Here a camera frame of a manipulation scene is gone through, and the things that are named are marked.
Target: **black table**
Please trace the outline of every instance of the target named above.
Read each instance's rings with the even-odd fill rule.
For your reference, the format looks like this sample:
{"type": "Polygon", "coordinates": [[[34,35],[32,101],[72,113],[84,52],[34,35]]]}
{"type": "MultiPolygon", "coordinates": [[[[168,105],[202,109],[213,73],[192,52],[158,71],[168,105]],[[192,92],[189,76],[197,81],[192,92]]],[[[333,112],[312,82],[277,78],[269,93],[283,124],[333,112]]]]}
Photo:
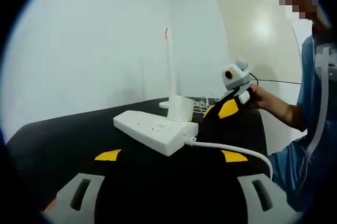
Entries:
{"type": "MultiPolygon", "coordinates": [[[[117,165],[141,167],[151,164],[185,163],[198,155],[201,163],[217,162],[225,165],[220,150],[184,147],[171,157],[165,157],[114,128],[113,118],[126,110],[143,111],[166,116],[167,110],[158,104],[167,99],[151,100],[116,108],[70,115],[23,126],[8,142],[7,147],[40,209],[44,209],[78,173],[103,174],[117,165]],[[121,162],[94,161],[102,152],[122,149],[121,162]]],[[[244,111],[232,116],[219,128],[218,141],[254,150],[267,155],[262,119],[258,110],[244,111]]],[[[200,125],[198,141],[212,142],[200,125]]],[[[233,177],[265,173],[267,165],[254,157],[248,162],[228,163],[233,177]]]]}

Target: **power strip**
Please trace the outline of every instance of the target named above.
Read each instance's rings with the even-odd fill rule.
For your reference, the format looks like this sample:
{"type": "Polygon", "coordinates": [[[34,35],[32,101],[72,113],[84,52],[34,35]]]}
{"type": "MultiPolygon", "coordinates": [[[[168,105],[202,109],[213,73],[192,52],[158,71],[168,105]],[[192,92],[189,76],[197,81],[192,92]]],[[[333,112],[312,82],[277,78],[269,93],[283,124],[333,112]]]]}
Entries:
{"type": "Polygon", "coordinates": [[[176,122],[139,111],[126,111],[114,118],[114,125],[130,137],[166,156],[171,156],[198,134],[198,124],[176,122]]]}

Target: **white panel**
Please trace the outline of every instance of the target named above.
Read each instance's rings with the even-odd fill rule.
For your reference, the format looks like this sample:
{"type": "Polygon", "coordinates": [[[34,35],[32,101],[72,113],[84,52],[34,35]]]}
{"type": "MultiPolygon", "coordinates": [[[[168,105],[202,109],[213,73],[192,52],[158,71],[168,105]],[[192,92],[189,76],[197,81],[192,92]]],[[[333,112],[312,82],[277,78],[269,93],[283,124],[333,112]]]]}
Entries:
{"type": "MultiPolygon", "coordinates": [[[[203,96],[212,92],[221,97],[225,91],[221,70],[230,63],[230,57],[217,0],[171,0],[171,4],[173,54],[182,94],[203,96]]],[[[311,34],[311,22],[300,20],[298,13],[288,12],[286,16],[293,23],[301,49],[302,42],[311,34]]]]}
{"type": "Polygon", "coordinates": [[[299,46],[276,0],[218,0],[232,62],[244,58],[258,79],[301,82],[299,46]]]}

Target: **hand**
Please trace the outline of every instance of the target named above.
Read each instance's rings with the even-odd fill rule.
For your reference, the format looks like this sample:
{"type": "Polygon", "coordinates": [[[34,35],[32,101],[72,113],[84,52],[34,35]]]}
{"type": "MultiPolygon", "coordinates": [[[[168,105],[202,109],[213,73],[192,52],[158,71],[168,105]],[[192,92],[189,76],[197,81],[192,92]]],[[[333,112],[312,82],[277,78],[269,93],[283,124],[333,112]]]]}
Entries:
{"type": "Polygon", "coordinates": [[[249,106],[254,109],[266,109],[270,93],[256,84],[252,84],[251,88],[253,94],[251,95],[249,106]]]}

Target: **white cable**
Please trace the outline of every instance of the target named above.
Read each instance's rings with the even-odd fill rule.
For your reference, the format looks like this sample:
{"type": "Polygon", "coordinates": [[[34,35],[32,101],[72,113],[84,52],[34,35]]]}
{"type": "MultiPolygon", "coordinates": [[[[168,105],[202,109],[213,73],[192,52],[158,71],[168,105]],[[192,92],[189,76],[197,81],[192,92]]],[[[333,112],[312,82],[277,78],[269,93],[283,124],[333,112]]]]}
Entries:
{"type": "Polygon", "coordinates": [[[204,114],[210,107],[209,99],[205,96],[200,101],[194,102],[194,112],[204,114]]]}
{"type": "Polygon", "coordinates": [[[192,138],[189,141],[185,141],[185,144],[186,145],[190,145],[190,146],[198,146],[198,147],[226,149],[226,150],[230,150],[230,151],[233,151],[233,152],[238,152],[238,153],[242,153],[242,154],[248,154],[248,155],[252,155],[254,157],[257,157],[257,158],[261,159],[262,161],[264,161],[268,165],[269,172],[270,172],[270,179],[271,180],[273,179],[273,166],[272,166],[272,163],[264,155],[262,155],[260,153],[257,153],[255,151],[249,150],[249,149],[244,149],[244,148],[229,146],[229,145],[225,145],[225,144],[218,144],[218,143],[196,142],[195,140],[196,140],[196,138],[192,138]]]}
{"type": "Polygon", "coordinates": [[[211,94],[212,97],[215,99],[216,103],[220,101],[220,99],[216,98],[212,92],[210,92],[210,94],[211,94]]]}
{"type": "Polygon", "coordinates": [[[172,34],[171,28],[168,27],[165,33],[165,37],[167,40],[166,57],[167,57],[168,80],[170,83],[170,96],[176,96],[178,93],[177,76],[176,76],[176,70],[174,68],[171,34],[172,34]]]}

